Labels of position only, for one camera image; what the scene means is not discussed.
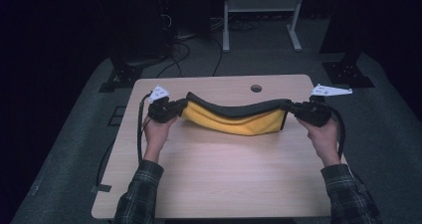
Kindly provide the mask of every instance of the yellow fabric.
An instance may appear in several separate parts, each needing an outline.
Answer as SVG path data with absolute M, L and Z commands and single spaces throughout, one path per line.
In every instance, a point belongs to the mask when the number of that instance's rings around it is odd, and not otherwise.
M 197 103 L 189 101 L 181 117 L 199 125 L 223 132 L 240 135 L 257 135 L 279 131 L 286 117 L 285 113 L 285 111 L 276 109 L 248 117 L 227 118 L 216 115 Z

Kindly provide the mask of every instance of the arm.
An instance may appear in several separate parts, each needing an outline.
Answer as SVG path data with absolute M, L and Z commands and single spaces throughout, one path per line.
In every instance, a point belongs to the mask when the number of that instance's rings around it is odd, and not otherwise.
M 337 123 L 330 119 L 322 127 L 298 119 L 308 131 L 316 155 L 321 159 L 321 171 L 331 202 L 331 223 L 382 223 L 373 201 L 358 186 L 346 164 L 337 155 Z
M 176 118 L 158 123 L 147 117 L 144 130 L 147 147 L 143 160 L 131 180 L 127 192 L 118 200 L 113 223 L 152 224 L 158 183 L 164 169 L 158 165 L 159 153 L 167 141 L 168 132 Z

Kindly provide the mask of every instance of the black cable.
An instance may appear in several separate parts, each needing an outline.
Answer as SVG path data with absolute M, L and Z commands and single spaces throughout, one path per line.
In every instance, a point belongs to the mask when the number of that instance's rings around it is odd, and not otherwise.
M 176 64 L 177 69 L 179 70 L 179 75 L 177 77 L 183 77 L 183 75 L 182 75 L 182 69 L 180 68 L 179 62 L 174 59 L 173 53 L 171 53 L 170 58 Z
M 189 54 L 190 54 L 190 48 L 189 48 L 189 46 L 187 46 L 187 45 L 185 45 L 183 43 L 178 43 L 178 45 L 181 45 L 181 46 L 183 46 L 183 47 L 185 47 L 187 49 L 186 55 L 182 59 L 180 59 L 179 61 L 176 61 L 176 62 L 168 65 L 167 67 L 165 67 L 163 70 L 161 70 L 161 72 L 158 73 L 158 75 L 156 76 L 156 78 L 159 78 L 159 76 L 161 76 L 161 74 L 164 73 L 167 69 L 169 69 L 170 67 L 172 67 L 172 66 L 174 66 L 176 64 L 178 65 L 179 62 L 185 60 L 189 56 Z
M 137 116 L 137 161 L 140 166 L 140 163 L 142 162 L 142 134 L 143 134 L 143 128 L 142 128 L 142 122 L 143 122 L 143 104 L 145 103 L 145 100 L 151 95 L 151 93 L 145 95 L 142 98 L 142 101 L 139 103 L 139 113 Z
M 218 47 L 220 48 L 220 58 L 218 59 L 218 63 L 217 66 L 214 69 L 214 72 L 212 73 L 212 76 L 215 77 L 215 74 L 217 73 L 217 69 L 220 66 L 221 60 L 223 58 L 223 47 L 221 46 L 221 44 L 217 41 L 217 39 L 212 38 L 212 40 L 214 40 L 214 42 L 217 43 Z
M 106 160 L 106 156 L 108 155 L 109 151 L 111 150 L 112 146 L 114 145 L 115 139 L 112 141 L 112 143 L 108 146 L 108 148 L 105 151 L 105 154 L 102 157 L 102 161 L 100 162 L 99 170 L 97 171 L 97 183 L 96 186 L 100 186 L 100 173 L 102 172 L 102 168 L 104 165 L 104 162 Z
M 335 117 L 337 118 L 338 127 L 340 129 L 339 131 L 339 139 L 338 139 L 338 158 L 341 159 L 343 151 L 344 151 L 344 142 L 345 142 L 345 126 L 344 121 L 340 115 L 340 112 L 334 108 L 331 108 L 332 112 L 334 113 Z
M 343 151 L 344 151 L 344 143 L 345 143 L 345 126 L 344 126 L 344 121 L 339 113 L 338 110 L 331 108 L 332 112 L 334 113 L 335 117 L 337 118 L 337 123 L 338 123 L 338 127 L 339 127 L 339 139 L 338 139 L 338 158 L 341 160 Z M 361 192 L 366 192 L 366 195 L 369 197 L 369 199 L 374 202 L 369 190 L 367 190 L 365 183 L 363 182 L 363 180 L 357 175 L 357 173 L 355 173 L 353 170 L 351 170 L 351 168 L 349 168 L 351 174 L 353 177 L 356 177 L 357 180 L 360 183 L 359 186 L 359 191 Z
M 151 122 L 152 118 L 150 118 L 143 126 L 142 126 L 142 130 L 140 131 L 141 133 L 143 133 L 143 131 L 145 130 L 146 126 Z

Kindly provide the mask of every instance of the hand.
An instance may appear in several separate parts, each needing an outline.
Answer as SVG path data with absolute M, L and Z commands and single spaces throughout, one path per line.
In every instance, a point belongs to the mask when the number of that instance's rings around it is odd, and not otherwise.
M 177 116 L 165 123 L 156 122 L 149 116 L 143 120 L 142 127 L 146 137 L 144 160 L 158 162 L 159 153 L 167 141 L 170 127 L 176 120 Z
M 337 154 L 337 123 L 330 119 L 324 126 L 317 127 L 298 119 L 308 131 L 308 138 L 312 141 L 316 155 L 322 160 L 323 166 L 340 164 Z

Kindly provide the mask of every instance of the handheld controller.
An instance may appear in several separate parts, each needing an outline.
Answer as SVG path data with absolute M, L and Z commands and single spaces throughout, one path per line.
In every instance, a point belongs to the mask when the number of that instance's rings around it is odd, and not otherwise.
M 157 122 L 165 123 L 177 115 L 181 115 L 186 106 L 186 99 L 169 102 L 169 98 L 164 97 L 149 105 L 148 116 Z M 317 102 L 313 98 L 310 98 L 309 102 L 303 103 L 287 102 L 281 105 L 281 109 L 291 112 L 295 117 L 318 127 L 326 124 L 332 113 L 329 106 Z
M 164 97 L 150 104 L 148 116 L 157 122 L 165 123 L 180 115 L 187 106 L 187 102 L 183 99 L 177 102 L 169 102 L 168 100 L 168 97 Z

